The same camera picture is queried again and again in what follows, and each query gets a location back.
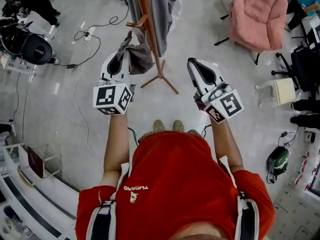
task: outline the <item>white floor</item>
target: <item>white floor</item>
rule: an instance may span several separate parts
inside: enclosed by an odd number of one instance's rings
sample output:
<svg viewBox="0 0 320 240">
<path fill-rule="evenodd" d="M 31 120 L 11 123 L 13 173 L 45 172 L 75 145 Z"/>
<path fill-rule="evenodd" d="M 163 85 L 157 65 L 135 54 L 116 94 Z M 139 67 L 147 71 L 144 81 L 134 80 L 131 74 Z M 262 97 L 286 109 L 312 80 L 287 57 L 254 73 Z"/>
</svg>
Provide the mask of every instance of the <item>white floor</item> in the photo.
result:
<svg viewBox="0 0 320 240">
<path fill-rule="evenodd" d="M 228 8 L 230 0 L 224 0 Z M 74 41 L 74 35 L 92 24 L 107 24 L 113 16 L 123 19 L 127 6 L 119 0 L 52 0 L 53 7 L 61 12 L 60 27 L 54 29 L 55 37 L 50 41 L 62 64 L 77 63 L 87 56 L 87 48 L 81 42 Z M 176 29 L 168 36 L 168 49 L 165 76 L 180 92 L 176 95 L 162 80 L 157 80 L 144 89 L 139 86 L 156 75 L 153 68 L 144 75 L 133 76 L 137 84 L 134 102 L 128 109 L 129 127 L 140 137 L 152 129 L 153 121 L 161 119 L 170 129 L 174 120 L 183 121 L 185 129 L 202 131 L 209 123 L 208 117 L 199 111 L 193 101 L 196 89 L 193 87 L 187 71 L 189 57 L 202 58 L 219 65 L 224 77 L 237 89 L 245 110 L 229 121 L 230 127 L 242 153 L 247 170 L 266 179 L 265 162 L 268 155 L 277 146 L 278 137 L 284 131 L 296 131 L 290 123 L 294 112 L 290 106 L 258 107 L 259 94 L 254 85 L 272 80 L 271 70 L 277 70 L 279 63 L 274 52 L 264 52 L 259 65 L 254 64 L 251 52 L 232 41 L 214 46 L 218 40 L 227 37 L 228 21 L 220 20 L 226 11 L 220 0 L 182 0 L 182 14 Z M 50 29 L 48 23 L 36 13 L 30 17 Z M 100 27 L 94 32 L 101 38 L 101 47 L 95 57 L 84 64 L 83 74 L 75 90 L 76 102 L 88 124 L 88 143 L 97 154 L 100 166 L 103 165 L 104 151 L 108 137 L 109 117 L 93 108 L 93 87 L 97 85 L 100 70 L 111 52 L 118 49 L 129 30 L 126 22 L 117 26 Z M 292 34 L 285 33 L 283 54 L 289 58 L 293 48 L 300 42 L 291 39 Z M 97 49 L 95 38 L 88 43 L 91 51 Z M 29 146 L 49 144 L 50 153 L 61 153 L 61 161 L 51 163 L 61 169 L 59 175 L 65 182 L 82 190 L 97 185 L 100 181 L 97 161 L 86 144 L 87 128 L 73 101 L 75 83 L 80 76 L 71 76 L 63 66 L 37 66 L 36 76 L 30 79 L 21 74 L 18 82 L 19 106 L 14 124 L 17 138 Z M 16 82 L 18 74 L 6 74 L 0 71 L 0 120 L 11 119 L 18 101 Z M 22 138 L 24 114 L 24 138 Z M 213 135 L 207 129 L 205 139 L 214 154 Z M 282 184 L 290 178 L 290 170 L 301 155 L 303 130 L 300 129 L 294 145 L 291 147 L 289 172 L 281 175 L 276 184 L 268 185 L 272 199 Z M 130 134 L 130 151 L 133 154 L 136 145 Z"/>
</svg>

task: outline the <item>backpack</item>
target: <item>backpack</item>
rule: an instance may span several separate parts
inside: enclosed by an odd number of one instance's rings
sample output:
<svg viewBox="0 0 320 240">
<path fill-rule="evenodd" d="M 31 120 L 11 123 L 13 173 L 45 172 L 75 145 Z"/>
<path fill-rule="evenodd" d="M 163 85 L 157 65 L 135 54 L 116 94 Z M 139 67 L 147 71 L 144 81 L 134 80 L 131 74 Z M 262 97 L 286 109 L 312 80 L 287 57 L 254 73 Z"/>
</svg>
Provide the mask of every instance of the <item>backpack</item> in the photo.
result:
<svg viewBox="0 0 320 240">
<path fill-rule="evenodd" d="M 284 146 L 277 146 L 266 160 L 266 182 L 274 184 L 277 177 L 287 170 L 289 161 L 289 151 Z"/>
</svg>

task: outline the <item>hand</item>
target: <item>hand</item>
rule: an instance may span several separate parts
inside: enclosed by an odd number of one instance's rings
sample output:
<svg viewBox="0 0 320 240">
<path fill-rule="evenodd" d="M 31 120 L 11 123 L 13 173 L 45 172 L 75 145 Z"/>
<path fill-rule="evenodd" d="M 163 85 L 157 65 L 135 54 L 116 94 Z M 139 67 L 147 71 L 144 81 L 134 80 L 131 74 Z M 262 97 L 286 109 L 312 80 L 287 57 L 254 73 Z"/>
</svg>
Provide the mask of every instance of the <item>hand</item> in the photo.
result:
<svg viewBox="0 0 320 240">
<path fill-rule="evenodd" d="M 320 4 L 318 3 L 318 1 L 315 1 L 315 6 L 317 10 L 320 10 Z"/>
</svg>

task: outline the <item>black chair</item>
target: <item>black chair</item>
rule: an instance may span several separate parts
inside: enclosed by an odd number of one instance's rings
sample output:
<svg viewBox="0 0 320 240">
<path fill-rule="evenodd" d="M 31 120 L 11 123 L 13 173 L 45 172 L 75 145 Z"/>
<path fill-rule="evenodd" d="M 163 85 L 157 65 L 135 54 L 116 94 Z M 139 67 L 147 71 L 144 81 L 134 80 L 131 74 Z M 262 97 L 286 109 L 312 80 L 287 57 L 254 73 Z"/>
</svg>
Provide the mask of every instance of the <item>black chair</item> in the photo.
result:
<svg viewBox="0 0 320 240">
<path fill-rule="evenodd" d="M 289 66 L 288 62 L 281 53 L 275 54 L 278 58 L 281 58 L 287 69 L 284 71 L 271 71 L 273 76 L 285 75 L 292 78 L 295 90 L 301 89 L 303 92 L 310 92 L 310 99 L 316 99 L 316 91 L 319 87 L 320 74 L 318 73 L 318 66 L 320 62 L 319 47 L 309 49 L 303 47 L 301 44 L 293 53 L 291 53 L 292 65 Z"/>
<path fill-rule="evenodd" d="M 46 64 L 52 57 L 51 45 L 42 37 L 30 34 L 22 46 L 21 57 L 34 65 Z"/>
</svg>

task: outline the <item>coat rack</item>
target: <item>coat rack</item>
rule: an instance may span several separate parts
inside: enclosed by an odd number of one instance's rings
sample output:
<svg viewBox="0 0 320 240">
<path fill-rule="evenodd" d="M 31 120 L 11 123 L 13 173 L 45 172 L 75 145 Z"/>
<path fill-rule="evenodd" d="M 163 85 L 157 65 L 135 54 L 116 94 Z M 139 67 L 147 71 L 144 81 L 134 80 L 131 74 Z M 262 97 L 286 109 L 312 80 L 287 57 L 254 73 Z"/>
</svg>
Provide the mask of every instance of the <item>coat rack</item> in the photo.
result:
<svg viewBox="0 0 320 240">
<path fill-rule="evenodd" d="M 141 19 L 139 20 L 139 22 L 137 24 L 127 22 L 126 25 L 128 27 L 135 27 L 135 28 L 143 29 L 146 31 L 148 38 L 150 40 L 151 49 L 154 54 L 156 68 L 158 70 L 158 75 L 155 76 L 154 78 L 150 79 L 149 81 L 147 81 L 143 85 L 141 85 L 141 88 L 147 86 L 148 84 L 152 83 L 156 79 L 163 79 L 174 90 L 174 92 L 176 94 L 179 94 L 177 89 L 164 76 L 165 60 L 163 60 L 162 63 L 160 64 L 154 22 L 152 20 L 149 0 L 138 0 L 138 2 L 139 2 L 140 10 L 142 13 Z"/>
</svg>

